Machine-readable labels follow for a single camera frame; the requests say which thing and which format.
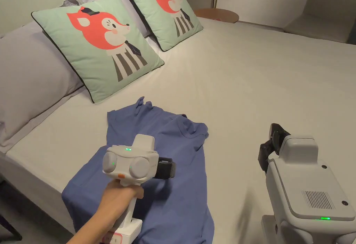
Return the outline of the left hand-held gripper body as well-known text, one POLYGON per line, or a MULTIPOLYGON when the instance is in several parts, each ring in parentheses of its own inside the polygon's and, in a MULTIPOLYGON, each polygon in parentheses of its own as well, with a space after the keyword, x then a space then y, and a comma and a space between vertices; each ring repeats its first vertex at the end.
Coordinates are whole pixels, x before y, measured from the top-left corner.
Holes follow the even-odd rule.
MULTIPOLYGON (((103 173, 118 179, 124 187, 140 186, 154 178, 174 178, 176 164, 171 158, 160 157, 154 150, 153 136, 137 134, 131 146, 113 145, 103 157, 103 173)), ((128 208, 115 222, 113 228, 102 238, 102 244, 131 244, 141 231, 143 221, 133 218, 136 204, 133 198, 128 208)))

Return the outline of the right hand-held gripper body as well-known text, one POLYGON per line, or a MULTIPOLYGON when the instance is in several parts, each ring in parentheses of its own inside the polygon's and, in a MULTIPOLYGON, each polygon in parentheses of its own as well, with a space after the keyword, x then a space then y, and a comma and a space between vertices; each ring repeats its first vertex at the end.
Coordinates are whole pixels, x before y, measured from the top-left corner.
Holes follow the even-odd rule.
POLYGON ((309 136, 272 137, 266 187, 273 215, 264 215, 265 244, 353 244, 355 209, 309 136))

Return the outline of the person's left hand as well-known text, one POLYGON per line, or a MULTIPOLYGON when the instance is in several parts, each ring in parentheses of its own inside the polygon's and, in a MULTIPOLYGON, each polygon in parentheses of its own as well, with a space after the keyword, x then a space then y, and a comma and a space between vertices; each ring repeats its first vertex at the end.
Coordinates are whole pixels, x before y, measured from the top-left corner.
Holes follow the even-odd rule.
POLYGON ((128 208, 134 198, 142 199, 144 189, 138 185, 122 186, 120 181, 114 179, 106 186, 95 217, 105 229, 111 229, 116 220, 128 208))

